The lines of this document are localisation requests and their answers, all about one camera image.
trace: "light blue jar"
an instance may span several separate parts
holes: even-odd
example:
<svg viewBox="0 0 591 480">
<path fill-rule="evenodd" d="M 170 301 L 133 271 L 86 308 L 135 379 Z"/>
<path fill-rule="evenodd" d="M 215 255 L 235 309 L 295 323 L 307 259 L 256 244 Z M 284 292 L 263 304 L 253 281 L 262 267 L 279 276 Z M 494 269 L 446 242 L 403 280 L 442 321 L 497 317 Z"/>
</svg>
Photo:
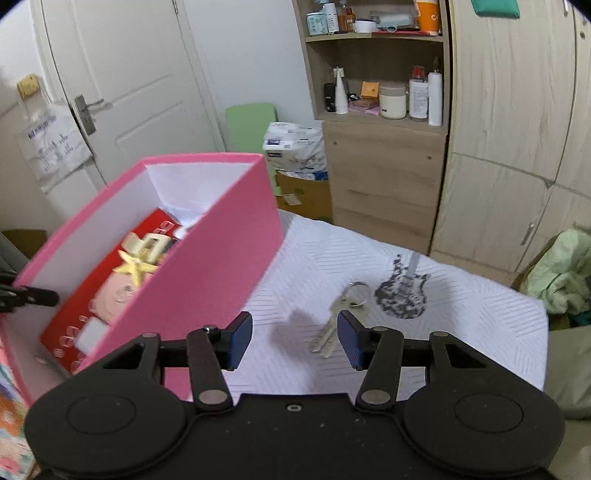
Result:
<svg viewBox="0 0 591 480">
<path fill-rule="evenodd" d="M 314 37 L 315 35 L 329 34 L 329 25 L 326 21 L 326 14 L 322 12 L 312 12 L 306 15 L 306 20 L 308 22 L 308 30 L 310 31 L 311 37 Z"/>
</svg>

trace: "jar lid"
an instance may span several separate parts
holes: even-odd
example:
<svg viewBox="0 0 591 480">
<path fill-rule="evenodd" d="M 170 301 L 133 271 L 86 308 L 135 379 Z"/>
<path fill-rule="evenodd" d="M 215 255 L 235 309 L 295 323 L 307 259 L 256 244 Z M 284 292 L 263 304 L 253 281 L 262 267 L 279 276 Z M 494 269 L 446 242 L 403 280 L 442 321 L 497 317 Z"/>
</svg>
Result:
<svg viewBox="0 0 591 480">
<path fill-rule="evenodd" d="M 406 85 L 403 82 L 381 82 L 379 94 L 389 97 L 406 96 Z"/>
</svg>

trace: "pink storage box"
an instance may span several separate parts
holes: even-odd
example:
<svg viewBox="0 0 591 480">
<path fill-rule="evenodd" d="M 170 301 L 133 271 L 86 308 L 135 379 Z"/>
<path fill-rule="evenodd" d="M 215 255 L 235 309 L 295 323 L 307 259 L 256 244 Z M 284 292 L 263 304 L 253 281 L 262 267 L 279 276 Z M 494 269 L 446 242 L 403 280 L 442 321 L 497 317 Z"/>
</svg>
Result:
<svg viewBox="0 0 591 480">
<path fill-rule="evenodd" d="M 145 332 L 170 340 L 203 325 L 226 326 L 241 311 L 282 243 L 262 155 L 165 155 L 142 160 L 103 190 L 50 238 L 17 285 L 55 290 L 65 301 L 156 208 L 199 220 L 82 367 Z M 1 322 L 8 362 L 28 404 L 64 380 L 57 367 L 40 360 L 50 358 L 39 338 L 55 312 L 27 305 Z M 167 371 L 166 386 L 186 398 L 186 369 Z"/>
</svg>

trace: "wall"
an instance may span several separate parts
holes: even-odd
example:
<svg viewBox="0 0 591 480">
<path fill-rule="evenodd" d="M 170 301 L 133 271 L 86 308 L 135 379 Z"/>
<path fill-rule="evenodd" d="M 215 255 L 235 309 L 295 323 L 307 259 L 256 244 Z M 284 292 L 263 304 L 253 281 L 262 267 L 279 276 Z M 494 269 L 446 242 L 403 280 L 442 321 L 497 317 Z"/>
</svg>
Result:
<svg viewBox="0 0 591 480">
<path fill-rule="evenodd" d="M 270 102 L 279 120 L 314 124 L 291 0 L 184 0 L 222 135 L 229 106 Z"/>
<path fill-rule="evenodd" d="M 45 79 L 38 53 L 31 6 L 22 1 L 0 20 L 0 229 L 55 231 L 96 193 L 85 170 L 74 172 L 44 195 L 13 135 L 27 121 L 16 102 L 16 82 L 29 73 Z M 28 113 L 43 108 L 41 95 L 26 101 Z"/>
</svg>

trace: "orange cup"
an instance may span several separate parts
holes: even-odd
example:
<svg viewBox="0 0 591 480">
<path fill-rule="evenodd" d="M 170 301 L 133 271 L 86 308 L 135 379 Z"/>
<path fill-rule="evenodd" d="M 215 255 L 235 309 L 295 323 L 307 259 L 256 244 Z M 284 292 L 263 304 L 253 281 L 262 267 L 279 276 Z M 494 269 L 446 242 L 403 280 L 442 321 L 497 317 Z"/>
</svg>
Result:
<svg viewBox="0 0 591 480">
<path fill-rule="evenodd" d="M 439 0 L 415 0 L 418 10 L 418 27 L 421 32 L 439 35 L 441 18 L 439 17 Z"/>
</svg>

